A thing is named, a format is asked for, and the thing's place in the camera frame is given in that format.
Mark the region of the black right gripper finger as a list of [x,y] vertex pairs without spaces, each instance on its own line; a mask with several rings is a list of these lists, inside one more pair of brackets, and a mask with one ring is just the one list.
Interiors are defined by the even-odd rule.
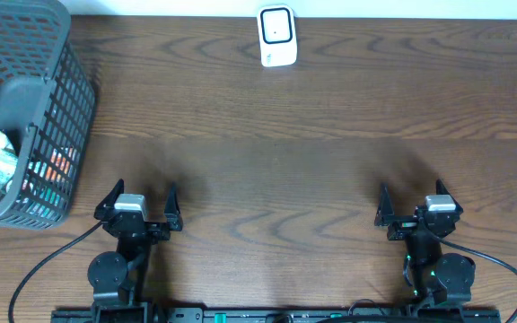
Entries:
[[375,226],[388,226],[395,220],[394,208],[390,198],[388,187],[385,183],[380,186],[380,197],[377,212],[374,219]]
[[453,212],[457,212],[457,213],[461,214],[463,212],[462,206],[452,196],[452,194],[450,193],[448,188],[444,185],[443,181],[441,179],[436,180],[435,186],[436,186],[436,195],[450,195],[453,198],[453,200],[456,203],[456,205],[457,205],[456,210],[453,211]]

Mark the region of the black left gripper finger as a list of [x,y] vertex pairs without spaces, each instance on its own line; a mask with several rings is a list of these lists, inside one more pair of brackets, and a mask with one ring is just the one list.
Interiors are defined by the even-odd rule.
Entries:
[[108,221],[115,210],[118,197],[124,193],[124,180],[119,179],[113,189],[95,207],[93,217],[98,221]]
[[177,196],[177,186],[175,183],[171,184],[169,194],[164,207],[164,216],[170,231],[182,231],[183,220]]

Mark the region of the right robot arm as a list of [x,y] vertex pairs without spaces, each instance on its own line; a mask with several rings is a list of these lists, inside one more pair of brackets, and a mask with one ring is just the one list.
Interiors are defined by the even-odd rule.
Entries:
[[438,179],[436,191],[425,197],[411,215],[396,215],[387,186],[382,184],[374,224],[387,229],[388,240],[405,242],[403,276],[414,289],[407,312],[458,308],[471,300],[475,262],[457,253],[442,251],[442,239],[456,229],[463,208]]

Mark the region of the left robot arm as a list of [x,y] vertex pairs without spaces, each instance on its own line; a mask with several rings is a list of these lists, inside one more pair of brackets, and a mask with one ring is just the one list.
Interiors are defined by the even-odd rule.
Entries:
[[96,206],[94,218],[118,245],[94,258],[88,267],[93,322],[166,320],[155,304],[142,299],[142,291],[152,247],[183,228],[175,185],[170,188],[163,215],[164,222],[148,221],[145,197],[126,194],[122,179]]

